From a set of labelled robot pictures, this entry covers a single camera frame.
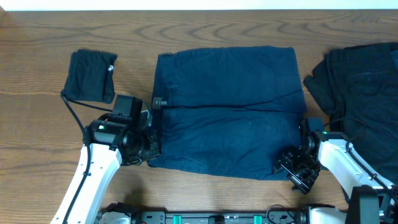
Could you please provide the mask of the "dark blue shorts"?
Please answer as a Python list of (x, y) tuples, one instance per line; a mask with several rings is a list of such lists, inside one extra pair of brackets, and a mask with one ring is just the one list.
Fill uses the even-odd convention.
[(164, 168), (254, 180), (285, 180), (273, 166), (301, 144), (307, 108), (295, 50), (226, 47), (160, 54), (152, 125)]

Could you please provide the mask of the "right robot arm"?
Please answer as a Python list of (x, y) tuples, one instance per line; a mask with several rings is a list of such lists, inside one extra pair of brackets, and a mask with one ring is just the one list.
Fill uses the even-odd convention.
[(285, 170), (294, 188), (307, 194), (322, 167), (341, 185), (348, 209), (307, 205), (295, 215), (295, 223), (397, 223), (397, 186), (378, 174), (343, 133), (304, 134), (299, 148), (290, 147), (277, 158), (274, 172)]

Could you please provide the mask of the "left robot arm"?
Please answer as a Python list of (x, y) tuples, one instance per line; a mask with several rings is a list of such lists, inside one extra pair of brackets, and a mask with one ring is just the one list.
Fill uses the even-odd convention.
[(89, 140), (52, 223), (94, 223), (106, 189), (122, 166), (139, 166), (160, 154), (152, 115), (105, 113), (89, 124)]

